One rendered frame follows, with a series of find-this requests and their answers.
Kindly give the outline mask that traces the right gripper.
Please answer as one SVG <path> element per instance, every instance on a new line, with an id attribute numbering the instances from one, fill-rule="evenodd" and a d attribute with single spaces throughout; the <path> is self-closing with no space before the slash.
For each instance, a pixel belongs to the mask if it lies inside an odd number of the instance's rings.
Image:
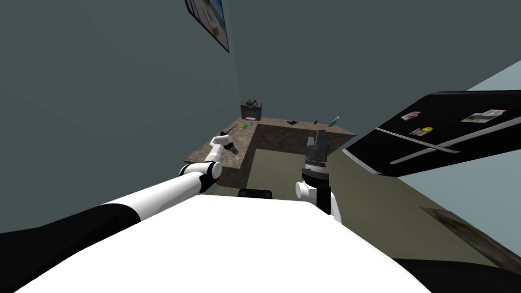
<path id="1" fill-rule="evenodd" d="M 308 137 L 307 147 L 305 148 L 306 161 L 326 162 L 328 150 L 326 130 L 317 130 L 316 143 L 314 137 Z"/>

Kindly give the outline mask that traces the dark grey coffee machine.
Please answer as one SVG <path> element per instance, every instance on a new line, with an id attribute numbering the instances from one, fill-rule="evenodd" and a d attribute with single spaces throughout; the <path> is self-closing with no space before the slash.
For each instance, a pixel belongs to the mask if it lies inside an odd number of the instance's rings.
<path id="1" fill-rule="evenodd" d="M 240 111 L 242 119 L 260 121 L 262 119 L 262 102 L 256 99 L 244 100 L 240 105 Z"/>

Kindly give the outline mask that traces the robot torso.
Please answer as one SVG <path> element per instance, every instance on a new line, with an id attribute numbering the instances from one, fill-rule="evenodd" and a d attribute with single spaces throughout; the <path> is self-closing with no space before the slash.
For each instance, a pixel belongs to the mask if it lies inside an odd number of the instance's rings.
<path id="1" fill-rule="evenodd" d="M 430 293 L 303 201 L 198 195 L 74 254 L 16 293 Z"/>

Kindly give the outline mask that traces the black fridge with magnets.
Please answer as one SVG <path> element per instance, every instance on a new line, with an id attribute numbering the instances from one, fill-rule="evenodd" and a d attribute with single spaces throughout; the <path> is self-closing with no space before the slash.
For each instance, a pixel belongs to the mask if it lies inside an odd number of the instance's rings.
<path id="1" fill-rule="evenodd" d="M 521 90 L 437 92 L 347 148 L 367 170 L 401 177 L 521 149 Z"/>

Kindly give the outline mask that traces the framed wall picture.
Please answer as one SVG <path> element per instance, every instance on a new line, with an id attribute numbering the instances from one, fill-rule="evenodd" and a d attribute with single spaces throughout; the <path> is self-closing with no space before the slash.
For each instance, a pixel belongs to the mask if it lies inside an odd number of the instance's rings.
<path id="1" fill-rule="evenodd" d="M 184 0 L 188 12 L 230 53 L 221 0 Z"/>

